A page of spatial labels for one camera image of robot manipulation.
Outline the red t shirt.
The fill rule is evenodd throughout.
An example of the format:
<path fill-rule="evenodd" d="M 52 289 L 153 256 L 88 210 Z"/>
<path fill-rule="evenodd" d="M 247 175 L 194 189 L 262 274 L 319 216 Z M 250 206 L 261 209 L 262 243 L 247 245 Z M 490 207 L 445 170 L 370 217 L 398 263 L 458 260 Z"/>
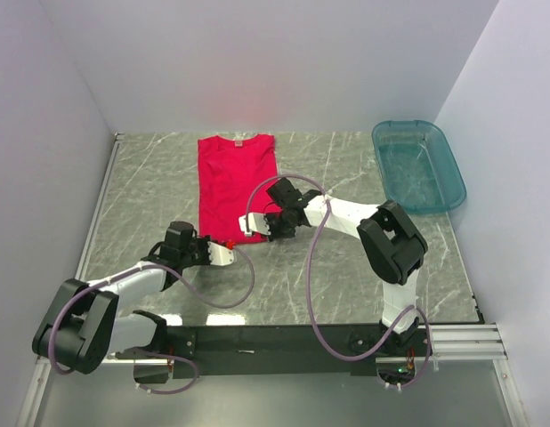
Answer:
<path fill-rule="evenodd" d="M 261 235 L 247 237 L 239 218 L 253 190 L 278 174 L 275 137 L 260 133 L 246 140 L 220 135 L 198 141 L 198 231 L 220 243 L 257 244 Z"/>

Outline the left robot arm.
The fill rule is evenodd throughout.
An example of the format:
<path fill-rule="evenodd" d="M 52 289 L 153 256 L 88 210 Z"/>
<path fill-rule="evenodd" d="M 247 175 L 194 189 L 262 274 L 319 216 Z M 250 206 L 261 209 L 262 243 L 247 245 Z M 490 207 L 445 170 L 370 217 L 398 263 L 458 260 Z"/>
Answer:
<path fill-rule="evenodd" d="M 188 222 L 171 222 L 157 242 L 133 267 L 92 282 L 64 281 L 32 339 L 32 351 L 50 359 L 65 375 L 90 374 L 110 353 L 138 348 L 147 357 L 162 355 L 168 345 L 167 323 L 136 310 L 120 318 L 124 307 L 162 292 L 180 280 L 183 271 L 211 263 L 209 236 L 200 236 Z"/>

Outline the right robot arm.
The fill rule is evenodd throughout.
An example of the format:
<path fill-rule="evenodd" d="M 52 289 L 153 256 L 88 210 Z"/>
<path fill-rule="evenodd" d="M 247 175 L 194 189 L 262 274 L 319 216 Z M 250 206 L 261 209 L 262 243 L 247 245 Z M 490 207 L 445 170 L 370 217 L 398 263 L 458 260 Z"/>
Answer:
<path fill-rule="evenodd" d="M 392 355 L 400 355 L 412 343 L 419 322 L 426 321 L 417 307 L 417 276 L 422 268 L 428 245 L 421 232 L 403 208 L 387 200 L 381 205 L 363 205 L 329 196 L 315 181 L 304 181 L 315 190 L 302 193 L 291 183 L 292 174 L 268 180 L 267 194 L 280 209 L 286 228 L 313 227 L 306 256 L 305 295 L 311 327 L 321 346 L 333 357 L 354 362 L 369 358 L 381 347 Z M 311 266 L 322 230 L 328 228 L 357 238 L 371 269 L 383 281 L 381 337 L 360 355 L 347 356 L 333 349 L 325 340 L 316 321 L 311 298 Z"/>

